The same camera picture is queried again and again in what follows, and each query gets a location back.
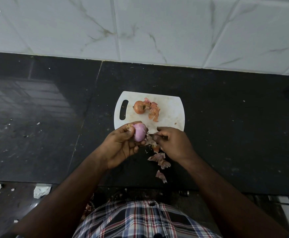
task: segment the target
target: wall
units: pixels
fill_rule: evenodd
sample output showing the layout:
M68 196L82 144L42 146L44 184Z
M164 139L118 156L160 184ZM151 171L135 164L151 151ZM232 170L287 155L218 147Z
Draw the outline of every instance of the wall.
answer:
M0 0L0 52L289 75L289 0Z

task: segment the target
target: handle hole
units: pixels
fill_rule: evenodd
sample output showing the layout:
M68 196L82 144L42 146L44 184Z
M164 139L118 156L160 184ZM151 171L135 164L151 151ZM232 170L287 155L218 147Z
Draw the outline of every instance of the handle hole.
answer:
M123 100L123 103L121 104L120 115L119 115L120 120L126 119L126 111L127 111L128 103L129 103L128 100Z

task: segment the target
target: shirt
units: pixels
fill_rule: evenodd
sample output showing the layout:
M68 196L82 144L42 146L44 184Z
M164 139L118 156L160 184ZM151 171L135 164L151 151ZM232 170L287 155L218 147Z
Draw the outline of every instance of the shirt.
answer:
M88 215L73 238L220 237L172 206L154 200L117 201Z

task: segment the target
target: purple onion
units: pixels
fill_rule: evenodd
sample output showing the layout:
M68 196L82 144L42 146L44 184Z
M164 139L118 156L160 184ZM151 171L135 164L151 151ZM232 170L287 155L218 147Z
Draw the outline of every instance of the purple onion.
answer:
M143 123L137 123L132 125L135 129L134 139L136 142L141 142L145 138L147 133L147 127Z

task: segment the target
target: cutting board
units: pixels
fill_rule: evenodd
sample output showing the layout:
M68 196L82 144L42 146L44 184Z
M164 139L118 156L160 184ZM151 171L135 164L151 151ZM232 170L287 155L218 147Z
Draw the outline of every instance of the cutting board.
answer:
M134 103L139 100L144 101L144 98L148 98L151 102L156 102L158 104L160 108L158 122L149 120L149 110L146 110L146 112L143 114L137 114L133 110ZM126 119L121 120L119 117L120 109L124 100L128 100ZM142 121L142 123L144 123L149 129L150 134L157 132L156 128L158 126L174 127L184 131L185 115L182 101L179 97L175 96L123 91L115 108L115 129L126 123L131 123L134 121Z

